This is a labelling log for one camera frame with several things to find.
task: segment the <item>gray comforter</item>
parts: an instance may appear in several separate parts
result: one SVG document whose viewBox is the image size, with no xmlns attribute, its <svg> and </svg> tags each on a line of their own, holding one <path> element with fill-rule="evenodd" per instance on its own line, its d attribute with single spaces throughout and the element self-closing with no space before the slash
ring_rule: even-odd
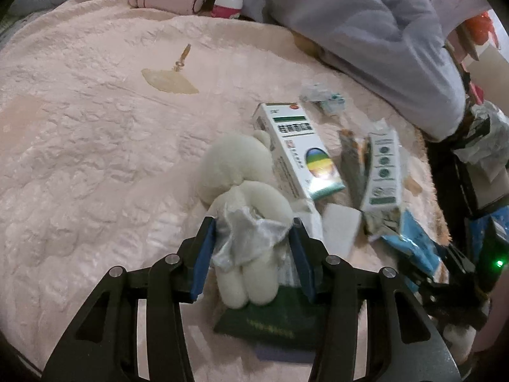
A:
<svg viewBox="0 0 509 382">
<path fill-rule="evenodd" d="M 16 0 L 10 13 L 26 15 L 64 1 Z M 454 133 L 462 120 L 463 85 L 430 0 L 244 0 L 242 12 L 315 41 L 323 61 L 436 140 Z"/>
</svg>

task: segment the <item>orange object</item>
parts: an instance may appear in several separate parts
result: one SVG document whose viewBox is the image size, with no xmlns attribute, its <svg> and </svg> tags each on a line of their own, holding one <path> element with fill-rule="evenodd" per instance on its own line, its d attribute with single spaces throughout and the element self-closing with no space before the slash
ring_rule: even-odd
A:
<svg viewBox="0 0 509 382">
<path fill-rule="evenodd" d="M 491 20 L 487 11 L 479 14 L 478 16 L 465 20 L 465 26 L 467 27 L 467 30 L 475 44 L 482 46 L 488 41 L 489 33 L 491 33 L 495 46 L 497 49 L 500 48 L 498 44 L 497 33 L 495 32 L 495 27 L 493 26 L 493 21 Z"/>
</svg>

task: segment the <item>plush toy leg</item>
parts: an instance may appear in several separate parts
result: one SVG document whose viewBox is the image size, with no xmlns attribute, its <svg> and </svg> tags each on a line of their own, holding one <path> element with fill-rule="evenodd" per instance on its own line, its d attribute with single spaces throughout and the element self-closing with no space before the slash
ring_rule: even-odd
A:
<svg viewBox="0 0 509 382">
<path fill-rule="evenodd" d="M 229 272 L 216 268 L 217 287 L 221 300 L 229 308 L 242 308 L 248 304 L 248 293 L 244 288 L 240 267 Z"/>
<path fill-rule="evenodd" d="M 277 262 L 272 249 L 244 265 L 242 273 L 251 303 L 263 306 L 274 300 L 279 283 L 277 281 Z"/>
</svg>

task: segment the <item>pink bottle label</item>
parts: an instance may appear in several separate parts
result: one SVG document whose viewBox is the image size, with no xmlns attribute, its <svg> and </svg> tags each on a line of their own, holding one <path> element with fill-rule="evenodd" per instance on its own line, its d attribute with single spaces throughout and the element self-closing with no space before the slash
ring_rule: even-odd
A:
<svg viewBox="0 0 509 382">
<path fill-rule="evenodd" d="M 211 16 L 219 17 L 219 18 L 239 18 L 240 17 L 240 9 L 222 7 L 220 5 L 214 5 L 214 8 L 212 8 Z"/>
</svg>

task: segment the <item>plush toy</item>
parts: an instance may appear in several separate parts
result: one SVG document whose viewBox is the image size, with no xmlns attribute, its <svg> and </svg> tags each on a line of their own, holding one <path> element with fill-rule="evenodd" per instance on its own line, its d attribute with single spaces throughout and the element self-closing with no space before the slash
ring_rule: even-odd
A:
<svg viewBox="0 0 509 382">
<path fill-rule="evenodd" d="M 269 135 L 255 131 L 254 136 L 224 136 L 207 151 L 199 168 L 198 194 L 211 204 L 208 214 L 218 224 L 231 224 L 227 219 L 230 214 L 247 211 L 248 218 L 255 214 L 252 224 L 260 218 L 271 220 L 284 234 L 291 227 L 293 211 L 288 200 L 269 185 L 273 182 L 269 146 Z M 241 308 L 248 301 L 262 306 L 276 297 L 277 257 L 265 241 L 263 236 L 249 241 L 255 248 L 249 249 L 253 257 L 248 262 L 232 264 L 228 269 L 215 267 L 221 299 L 227 307 Z"/>
</svg>

